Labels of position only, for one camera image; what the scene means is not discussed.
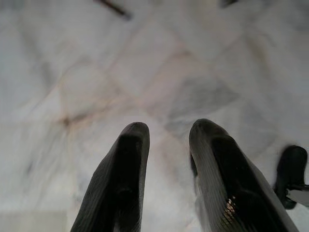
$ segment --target floor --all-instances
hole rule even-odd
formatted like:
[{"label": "floor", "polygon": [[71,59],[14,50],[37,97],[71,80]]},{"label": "floor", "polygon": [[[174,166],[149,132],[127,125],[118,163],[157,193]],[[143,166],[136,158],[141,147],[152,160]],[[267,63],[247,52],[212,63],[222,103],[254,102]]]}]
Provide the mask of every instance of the floor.
[{"label": "floor", "polygon": [[[151,134],[144,232],[201,231],[196,119],[223,126],[270,184],[286,144],[309,147],[306,0],[115,2],[131,21],[92,0],[0,0],[1,232],[69,232],[133,121]],[[307,208],[288,213],[308,231]]]}]

